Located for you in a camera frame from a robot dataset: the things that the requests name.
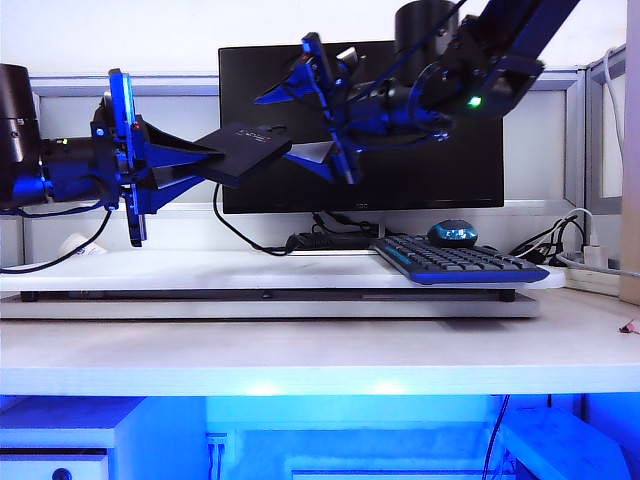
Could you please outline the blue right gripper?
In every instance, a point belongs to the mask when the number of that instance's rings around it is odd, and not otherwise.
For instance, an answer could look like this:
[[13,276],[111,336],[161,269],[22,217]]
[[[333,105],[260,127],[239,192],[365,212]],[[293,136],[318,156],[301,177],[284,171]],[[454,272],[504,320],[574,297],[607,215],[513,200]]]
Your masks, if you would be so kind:
[[375,138],[421,132],[409,114],[410,89],[391,72],[374,80],[357,79],[367,62],[355,46],[330,60],[318,33],[303,37],[300,62],[254,99],[266,105],[317,96],[330,139],[293,144],[287,160],[324,180],[357,184],[362,178],[360,155],[374,148]]

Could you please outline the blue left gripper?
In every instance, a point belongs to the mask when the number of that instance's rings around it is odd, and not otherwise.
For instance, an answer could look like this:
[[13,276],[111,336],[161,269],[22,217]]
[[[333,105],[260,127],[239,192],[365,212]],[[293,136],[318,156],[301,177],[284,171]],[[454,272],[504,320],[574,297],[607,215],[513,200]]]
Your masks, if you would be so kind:
[[146,214],[155,214],[204,180],[224,181],[225,175],[205,161],[220,161],[224,152],[146,122],[135,112],[130,76],[112,69],[108,80],[109,91],[90,124],[98,201],[107,210],[125,203],[130,243],[140,247],[147,239]]

